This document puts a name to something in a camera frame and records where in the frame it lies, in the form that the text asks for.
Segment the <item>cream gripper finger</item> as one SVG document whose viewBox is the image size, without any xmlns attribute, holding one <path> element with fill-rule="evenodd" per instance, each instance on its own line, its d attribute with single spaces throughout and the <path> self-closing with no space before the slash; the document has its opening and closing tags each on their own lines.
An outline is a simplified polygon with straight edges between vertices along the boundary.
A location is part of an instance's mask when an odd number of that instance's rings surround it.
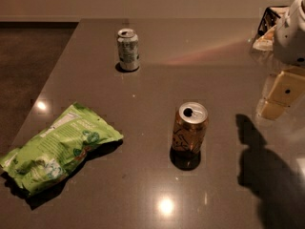
<svg viewBox="0 0 305 229">
<path fill-rule="evenodd" d="M 305 93 L 305 69 L 291 67 L 266 78 L 259 100 L 259 115 L 265 119 L 278 119 Z"/>
</svg>

